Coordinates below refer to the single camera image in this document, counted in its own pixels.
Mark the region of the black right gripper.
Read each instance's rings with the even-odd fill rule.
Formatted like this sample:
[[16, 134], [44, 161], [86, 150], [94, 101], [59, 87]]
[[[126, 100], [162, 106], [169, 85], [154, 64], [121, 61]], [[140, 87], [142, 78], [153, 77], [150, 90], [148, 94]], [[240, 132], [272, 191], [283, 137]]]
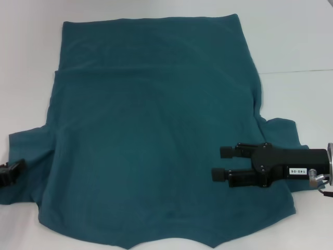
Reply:
[[253, 169], [225, 170], [212, 168], [212, 180], [264, 182], [268, 180], [305, 180], [311, 169], [329, 174], [329, 158], [325, 149], [282, 149], [271, 145], [238, 143], [220, 147], [221, 158], [251, 158]]

